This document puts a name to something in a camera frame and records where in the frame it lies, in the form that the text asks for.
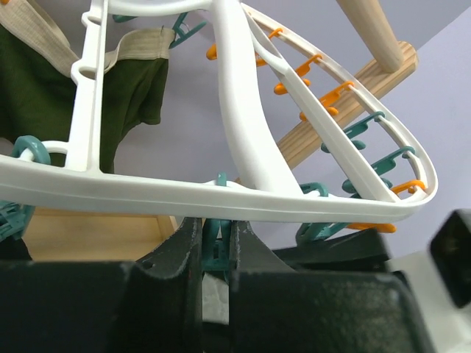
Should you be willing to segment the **white oval clip hanger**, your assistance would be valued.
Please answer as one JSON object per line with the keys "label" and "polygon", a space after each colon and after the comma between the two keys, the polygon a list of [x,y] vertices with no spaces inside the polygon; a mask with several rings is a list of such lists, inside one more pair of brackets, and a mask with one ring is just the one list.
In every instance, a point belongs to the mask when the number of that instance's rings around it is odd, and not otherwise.
{"label": "white oval clip hanger", "polygon": [[[213,15],[219,101],[227,143],[241,184],[195,183],[105,174],[99,170],[102,86],[107,17],[111,13],[161,16],[191,10]],[[1,197],[50,208],[110,213],[167,214],[271,222],[399,221],[436,195],[430,157],[406,126],[348,71],[326,54],[320,65],[347,82],[368,111],[408,156],[414,192],[401,199],[380,178],[265,34],[274,21],[239,1],[93,1],[83,13],[82,57],[72,65],[77,86],[70,137],[46,141],[47,152],[65,154],[62,168],[35,163],[32,154],[1,157]],[[358,198],[302,192],[277,147],[263,113],[255,57],[262,57],[327,146]]]}

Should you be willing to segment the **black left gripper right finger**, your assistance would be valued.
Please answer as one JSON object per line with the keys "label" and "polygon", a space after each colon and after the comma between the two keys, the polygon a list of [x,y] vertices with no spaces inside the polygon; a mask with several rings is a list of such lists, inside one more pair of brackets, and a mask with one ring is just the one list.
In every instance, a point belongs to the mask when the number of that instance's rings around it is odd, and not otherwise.
{"label": "black left gripper right finger", "polygon": [[233,352],[432,352],[375,230],[271,250],[246,221],[230,243]]}

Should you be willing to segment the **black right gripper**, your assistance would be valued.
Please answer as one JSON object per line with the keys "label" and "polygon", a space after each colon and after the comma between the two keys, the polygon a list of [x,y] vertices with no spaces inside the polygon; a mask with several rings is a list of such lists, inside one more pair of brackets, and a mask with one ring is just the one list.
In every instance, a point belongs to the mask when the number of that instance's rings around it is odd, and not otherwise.
{"label": "black right gripper", "polygon": [[391,272],[412,292],[436,352],[470,351],[470,210],[454,210],[421,251],[390,257],[379,232],[357,231],[275,254],[305,270]]}

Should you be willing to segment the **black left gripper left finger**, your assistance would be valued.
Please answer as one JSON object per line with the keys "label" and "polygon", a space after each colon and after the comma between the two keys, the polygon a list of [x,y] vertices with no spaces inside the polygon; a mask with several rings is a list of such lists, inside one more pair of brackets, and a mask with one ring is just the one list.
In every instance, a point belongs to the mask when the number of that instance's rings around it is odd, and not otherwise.
{"label": "black left gripper left finger", "polygon": [[3,352],[200,352],[202,222],[137,261],[36,262],[1,242]]}

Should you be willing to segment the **teal clothes peg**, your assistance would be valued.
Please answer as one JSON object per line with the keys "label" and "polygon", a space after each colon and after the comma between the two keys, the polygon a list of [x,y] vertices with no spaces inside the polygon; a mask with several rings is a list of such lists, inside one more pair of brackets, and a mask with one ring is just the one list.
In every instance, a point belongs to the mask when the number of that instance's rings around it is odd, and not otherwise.
{"label": "teal clothes peg", "polygon": [[202,228],[202,270],[227,272],[232,221],[206,218]]}

